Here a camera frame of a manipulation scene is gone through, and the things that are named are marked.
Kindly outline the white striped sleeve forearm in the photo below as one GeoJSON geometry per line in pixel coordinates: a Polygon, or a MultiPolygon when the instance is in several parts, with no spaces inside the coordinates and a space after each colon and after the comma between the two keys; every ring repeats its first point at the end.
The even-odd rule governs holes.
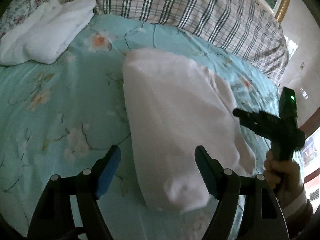
{"type": "Polygon", "coordinates": [[[313,217],[313,207],[306,197],[304,185],[302,192],[282,209],[290,239],[297,238],[308,226],[313,217]]]}

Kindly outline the right hand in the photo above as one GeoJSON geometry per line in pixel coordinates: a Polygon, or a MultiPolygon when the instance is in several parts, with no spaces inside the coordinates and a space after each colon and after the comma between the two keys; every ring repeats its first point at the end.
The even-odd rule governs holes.
{"type": "Polygon", "coordinates": [[[289,206],[304,190],[300,177],[300,166],[295,161],[277,161],[273,152],[269,150],[264,162],[263,175],[270,188],[278,187],[276,198],[280,206],[289,206]]]}

